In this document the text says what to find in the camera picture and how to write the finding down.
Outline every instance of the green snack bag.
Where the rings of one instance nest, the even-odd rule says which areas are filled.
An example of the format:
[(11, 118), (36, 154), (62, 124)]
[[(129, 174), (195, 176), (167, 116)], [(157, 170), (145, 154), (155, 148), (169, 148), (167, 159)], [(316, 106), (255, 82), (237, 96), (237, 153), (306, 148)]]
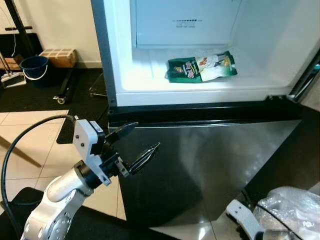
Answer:
[(237, 75), (235, 60), (229, 51), (206, 57), (176, 58), (168, 63), (167, 76), (171, 83), (202, 83)]

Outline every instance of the tile floor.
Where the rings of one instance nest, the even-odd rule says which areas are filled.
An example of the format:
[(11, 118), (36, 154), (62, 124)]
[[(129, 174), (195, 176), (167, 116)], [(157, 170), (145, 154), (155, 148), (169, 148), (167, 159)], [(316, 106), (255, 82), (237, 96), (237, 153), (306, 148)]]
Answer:
[[(68, 110), (0, 112), (0, 136), (13, 141), (16, 136), (31, 124), (49, 116), (66, 114)], [(64, 174), (81, 157), (72, 144), (57, 144), (56, 139), (63, 125), (63, 119), (45, 123), (27, 133), (17, 147), (39, 162), (42, 167), (35, 167), (19, 156), (12, 154), (7, 168), (7, 194), (11, 200), (22, 188), (32, 187), (44, 190), (55, 177)], [(6, 154), (0, 147), (0, 164)], [(100, 186), (87, 198), (84, 205), (105, 214), (126, 219), (121, 189), (117, 177), (105, 188)], [(181, 240), (215, 240), (239, 239), (237, 235), (228, 234), (236, 225), (222, 215), (217, 221), (202, 224), (155, 227), (156, 231), (171, 235)]]

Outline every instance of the white wall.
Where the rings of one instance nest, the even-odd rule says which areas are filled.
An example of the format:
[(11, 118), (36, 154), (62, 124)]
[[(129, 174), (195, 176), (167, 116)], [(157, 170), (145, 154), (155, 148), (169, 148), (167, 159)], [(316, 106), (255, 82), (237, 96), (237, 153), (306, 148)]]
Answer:
[[(27, 32), (37, 33), (44, 49), (75, 48), (79, 62), (88, 67), (101, 66), (101, 59), (90, 0), (15, 0)], [(13, 21), (3, 0), (0, 7)], [(10, 27), (0, 9), (0, 34)]]

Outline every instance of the freezer compartment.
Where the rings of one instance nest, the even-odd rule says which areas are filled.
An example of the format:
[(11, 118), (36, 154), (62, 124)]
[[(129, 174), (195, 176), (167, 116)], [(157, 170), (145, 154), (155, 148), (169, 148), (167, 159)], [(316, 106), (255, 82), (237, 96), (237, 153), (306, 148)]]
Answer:
[[(224, 1), (214, 2), (218, 9)], [(320, 46), (319, 0), (242, 0), (227, 46), (180, 49), (136, 48), (130, 1), (105, 0), (104, 8), (113, 76), (105, 75), (107, 82), (114, 80), (118, 106), (260, 101), (285, 95)], [(165, 78), (169, 59), (225, 50), (235, 58), (237, 76), (199, 84)]]
[(230, 43), (241, 0), (132, 0), (138, 48)]
[(126, 219), (148, 227), (217, 219), (299, 122), (136, 128), (115, 146), (122, 159), (161, 146), (134, 178), (119, 178)]

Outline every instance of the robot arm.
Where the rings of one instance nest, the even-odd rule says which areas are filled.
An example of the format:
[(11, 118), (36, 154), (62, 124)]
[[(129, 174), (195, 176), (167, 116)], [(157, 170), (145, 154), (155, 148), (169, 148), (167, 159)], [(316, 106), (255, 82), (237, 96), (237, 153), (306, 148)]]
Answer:
[(112, 147), (137, 125), (126, 124), (106, 136), (95, 121), (77, 120), (73, 144), (84, 161), (79, 161), (46, 187), (41, 203), (25, 223), (21, 240), (63, 240), (75, 213), (94, 189), (102, 183), (108, 186), (112, 176), (134, 175), (151, 160), (159, 143), (145, 150), (129, 167)]
[(250, 240), (296, 240), (295, 234), (289, 230), (264, 229), (254, 214), (238, 200), (232, 200), (225, 212), (231, 216), (245, 231)]

